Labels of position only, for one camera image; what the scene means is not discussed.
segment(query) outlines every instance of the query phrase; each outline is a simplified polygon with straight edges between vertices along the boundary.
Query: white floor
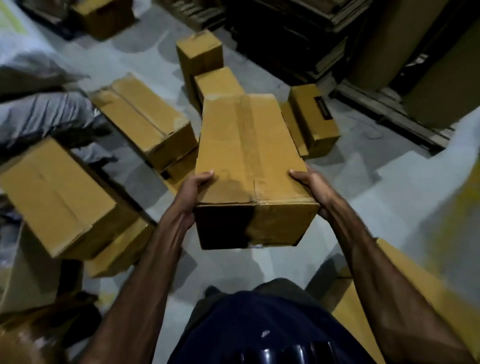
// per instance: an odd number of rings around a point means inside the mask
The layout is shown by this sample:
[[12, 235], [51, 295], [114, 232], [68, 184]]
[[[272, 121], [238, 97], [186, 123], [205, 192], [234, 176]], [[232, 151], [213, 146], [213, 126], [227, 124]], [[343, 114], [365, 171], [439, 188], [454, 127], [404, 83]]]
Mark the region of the white floor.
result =
[[[103, 43], [87, 36], [66, 43], [45, 33], [61, 53], [90, 76], [79, 83], [84, 90], [96, 90], [132, 72], [185, 112], [195, 132], [200, 132], [200, 117], [182, 89], [175, 50], [175, 42], [192, 31], [161, 8], [154, 5], [135, 26]], [[228, 39], [224, 30], [216, 33]], [[279, 100], [287, 99], [289, 87], [265, 70], [227, 47], [224, 58], [248, 93], [273, 93]], [[342, 137], [329, 156], [311, 160], [310, 164], [326, 175], [375, 236], [385, 238], [424, 264], [427, 243], [478, 156], [480, 109], [462, 120], [447, 150], [431, 157], [419, 146], [337, 100], [328, 100], [328, 106]], [[101, 142], [120, 159], [107, 166], [107, 172], [158, 220], [172, 195], [120, 136]], [[474, 212], [480, 215], [480, 208]], [[479, 228], [474, 226], [474, 216], [470, 220], [472, 225], [459, 236], [442, 277], [454, 291], [480, 306], [480, 245], [475, 239]], [[202, 251], [195, 228], [183, 247], [186, 254], [180, 260], [168, 299], [154, 363], [166, 363], [193, 306], [208, 285], [235, 292], [286, 277], [306, 287], [320, 265], [340, 253], [331, 229], [320, 218], [313, 221], [297, 247]], [[108, 307], [127, 276], [123, 273], [112, 279], [85, 280], [85, 287], [99, 293], [104, 307]]]

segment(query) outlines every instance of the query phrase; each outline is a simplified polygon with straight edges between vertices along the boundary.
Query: person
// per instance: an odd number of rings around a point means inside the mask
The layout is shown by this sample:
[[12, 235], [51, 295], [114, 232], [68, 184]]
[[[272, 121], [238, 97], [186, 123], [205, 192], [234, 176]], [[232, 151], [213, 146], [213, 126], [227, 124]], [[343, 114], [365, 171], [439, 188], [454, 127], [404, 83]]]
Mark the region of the person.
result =
[[[310, 188], [318, 214], [345, 255], [369, 325], [387, 363], [476, 363], [459, 336], [400, 273], [348, 203], [310, 167], [288, 171]], [[150, 363], [170, 282], [199, 186], [187, 178], [139, 264], [91, 338], [81, 364]], [[286, 279], [227, 295], [210, 288], [198, 302], [169, 363], [373, 363], [320, 304]]]

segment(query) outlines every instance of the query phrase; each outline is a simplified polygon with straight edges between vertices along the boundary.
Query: person's left hand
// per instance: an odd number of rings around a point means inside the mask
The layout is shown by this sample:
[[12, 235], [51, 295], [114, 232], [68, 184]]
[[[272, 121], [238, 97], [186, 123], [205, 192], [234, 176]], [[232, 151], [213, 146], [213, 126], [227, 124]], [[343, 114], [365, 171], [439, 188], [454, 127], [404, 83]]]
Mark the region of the person's left hand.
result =
[[199, 173], [185, 178], [180, 186], [171, 208], [176, 212], [184, 214], [187, 218], [186, 224], [189, 227], [195, 222], [193, 208], [197, 204], [198, 187], [213, 177], [213, 170]]

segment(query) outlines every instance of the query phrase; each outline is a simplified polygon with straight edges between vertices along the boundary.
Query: navy t-shirt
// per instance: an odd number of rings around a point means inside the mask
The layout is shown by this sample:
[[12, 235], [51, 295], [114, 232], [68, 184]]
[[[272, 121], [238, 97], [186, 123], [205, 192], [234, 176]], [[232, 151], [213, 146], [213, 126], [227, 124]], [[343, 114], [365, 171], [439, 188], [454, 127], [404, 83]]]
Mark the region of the navy t-shirt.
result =
[[245, 350], [281, 350], [314, 341], [330, 342], [338, 363], [374, 364], [329, 312], [252, 291], [238, 292], [217, 302], [180, 340], [168, 362], [220, 364], [226, 357]]

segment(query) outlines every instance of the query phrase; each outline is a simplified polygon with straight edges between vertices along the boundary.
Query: cardboard box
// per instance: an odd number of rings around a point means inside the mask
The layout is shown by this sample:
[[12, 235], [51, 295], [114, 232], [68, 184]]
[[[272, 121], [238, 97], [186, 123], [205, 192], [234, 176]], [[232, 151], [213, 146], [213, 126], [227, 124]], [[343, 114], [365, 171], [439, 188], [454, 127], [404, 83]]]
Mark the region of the cardboard box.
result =
[[61, 260], [48, 255], [25, 223], [17, 244], [12, 266], [4, 270], [0, 284], [0, 314], [46, 306], [57, 298]]
[[155, 226], [138, 218], [95, 258], [84, 263], [91, 278], [112, 277], [127, 270], [142, 255]]
[[105, 40], [132, 25], [132, 0], [82, 0], [72, 6], [85, 31]]
[[159, 173], [198, 145], [186, 116], [131, 74], [90, 98]]
[[220, 42], [210, 31], [204, 30], [177, 42], [185, 88], [190, 103], [202, 113], [202, 103], [195, 86], [194, 77], [223, 67], [223, 50]]
[[245, 91], [240, 86], [237, 78], [229, 67], [203, 73], [195, 76], [200, 103], [204, 104], [204, 98], [244, 95]]
[[174, 196], [177, 194], [183, 180], [195, 173], [197, 157], [198, 147], [172, 164], [160, 175], [163, 183]]
[[285, 124], [287, 124], [288, 130], [290, 131], [290, 135], [295, 143], [295, 146], [297, 147], [300, 157], [307, 159], [307, 146], [305, 145], [305, 141], [301, 135], [300, 127], [297, 124], [295, 115], [293, 115], [292, 106], [288, 101], [286, 101], [280, 103], [280, 109], [282, 110], [283, 119], [285, 120]]
[[194, 209], [202, 248], [298, 243], [319, 206], [289, 169], [306, 167], [273, 95], [206, 99], [195, 173], [215, 176]]
[[92, 258], [138, 218], [53, 138], [3, 165], [0, 186], [51, 257]]
[[288, 101], [300, 127], [310, 158], [324, 157], [340, 131], [316, 85], [293, 86]]
[[[433, 274], [427, 272], [405, 254], [378, 239], [378, 245], [390, 258], [393, 264], [425, 297], [432, 307], [443, 317], [452, 329], [464, 341], [475, 358], [480, 355], [480, 312], [474, 306], [460, 299]], [[380, 353], [372, 329], [358, 298], [355, 285], [348, 282], [349, 271], [346, 269], [341, 278], [334, 282], [332, 288], [322, 299], [322, 305], [357, 339], [370, 356], [378, 363], [385, 360]]]

